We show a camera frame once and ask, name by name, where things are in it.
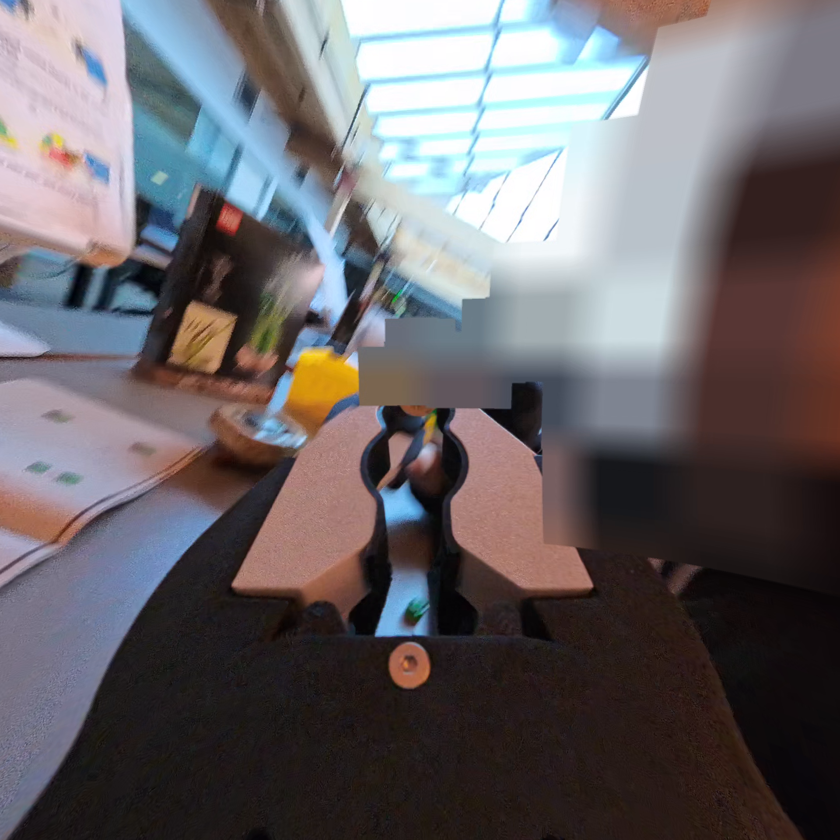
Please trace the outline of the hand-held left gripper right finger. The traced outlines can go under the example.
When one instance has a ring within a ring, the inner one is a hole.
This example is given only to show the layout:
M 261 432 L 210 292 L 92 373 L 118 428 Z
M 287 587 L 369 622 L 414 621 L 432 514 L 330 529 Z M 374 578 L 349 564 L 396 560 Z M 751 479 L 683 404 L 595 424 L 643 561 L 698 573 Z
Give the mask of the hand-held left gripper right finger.
M 499 603 L 520 612 L 531 602 L 591 596 L 578 550 L 543 539 L 535 453 L 478 408 L 451 409 L 442 435 L 451 487 L 428 576 L 436 633 L 471 635 Z

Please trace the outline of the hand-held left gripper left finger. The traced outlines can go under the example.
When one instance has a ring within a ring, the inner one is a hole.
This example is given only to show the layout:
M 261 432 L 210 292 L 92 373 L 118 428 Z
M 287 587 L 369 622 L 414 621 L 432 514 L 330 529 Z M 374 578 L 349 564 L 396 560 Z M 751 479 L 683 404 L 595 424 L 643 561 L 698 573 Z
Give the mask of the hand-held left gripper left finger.
M 321 426 L 290 469 L 232 581 L 237 595 L 304 608 L 333 604 L 374 635 L 392 582 L 384 501 L 391 466 L 382 411 L 349 407 Z

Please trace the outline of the yellow storage bin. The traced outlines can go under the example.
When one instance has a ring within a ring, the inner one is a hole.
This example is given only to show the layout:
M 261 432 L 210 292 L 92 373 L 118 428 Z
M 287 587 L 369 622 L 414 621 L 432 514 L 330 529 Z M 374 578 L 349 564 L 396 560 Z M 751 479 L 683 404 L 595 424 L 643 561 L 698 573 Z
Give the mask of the yellow storage bin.
M 282 412 L 311 437 L 336 404 L 357 393 L 359 384 L 354 356 L 345 358 L 329 346 L 303 350 L 290 373 Z

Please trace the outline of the grey desk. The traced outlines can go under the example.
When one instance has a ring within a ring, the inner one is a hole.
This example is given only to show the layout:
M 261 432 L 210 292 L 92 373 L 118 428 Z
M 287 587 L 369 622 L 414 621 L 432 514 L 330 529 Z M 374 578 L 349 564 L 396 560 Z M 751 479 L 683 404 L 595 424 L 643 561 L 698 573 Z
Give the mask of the grey desk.
M 2 381 L 48 380 L 201 444 L 226 400 L 136 379 L 149 319 L 2 301 L 2 322 L 52 350 L 2 360 Z M 1 837 L 45 789 L 78 735 L 110 660 L 172 566 L 257 476 L 205 454 L 88 524 L 1 594 Z

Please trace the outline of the brown brick pot model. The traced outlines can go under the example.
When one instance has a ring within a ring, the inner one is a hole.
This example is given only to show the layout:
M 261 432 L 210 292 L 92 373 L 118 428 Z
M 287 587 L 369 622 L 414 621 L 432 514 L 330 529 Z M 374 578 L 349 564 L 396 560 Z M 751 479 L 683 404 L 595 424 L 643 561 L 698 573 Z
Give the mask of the brown brick pot model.
M 237 465 L 271 468 L 294 458 L 309 440 L 299 423 L 263 406 L 222 405 L 213 411 L 208 426 L 217 449 Z

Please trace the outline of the open instruction booklet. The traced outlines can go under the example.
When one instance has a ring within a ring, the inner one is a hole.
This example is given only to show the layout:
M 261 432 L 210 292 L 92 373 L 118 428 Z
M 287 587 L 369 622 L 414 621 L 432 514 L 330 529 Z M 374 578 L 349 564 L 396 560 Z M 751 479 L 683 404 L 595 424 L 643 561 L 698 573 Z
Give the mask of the open instruction booklet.
M 1 385 L 1 585 L 205 446 L 38 379 Z

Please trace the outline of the black toy set box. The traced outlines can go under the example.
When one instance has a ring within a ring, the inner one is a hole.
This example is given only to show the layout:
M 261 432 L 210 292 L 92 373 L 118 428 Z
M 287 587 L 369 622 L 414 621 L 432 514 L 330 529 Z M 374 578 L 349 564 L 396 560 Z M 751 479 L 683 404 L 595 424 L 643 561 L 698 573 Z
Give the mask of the black toy set box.
M 313 247 L 196 186 L 133 374 L 268 404 L 324 272 Z

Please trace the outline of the printed instruction sheet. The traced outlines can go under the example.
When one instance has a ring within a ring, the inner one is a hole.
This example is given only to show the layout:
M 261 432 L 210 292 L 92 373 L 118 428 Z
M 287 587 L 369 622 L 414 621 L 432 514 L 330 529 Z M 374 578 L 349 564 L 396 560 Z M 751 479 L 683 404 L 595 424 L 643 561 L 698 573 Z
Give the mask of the printed instruction sheet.
M 134 199 L 121 3 L 2 1 L 2 242 L 117 266 Z

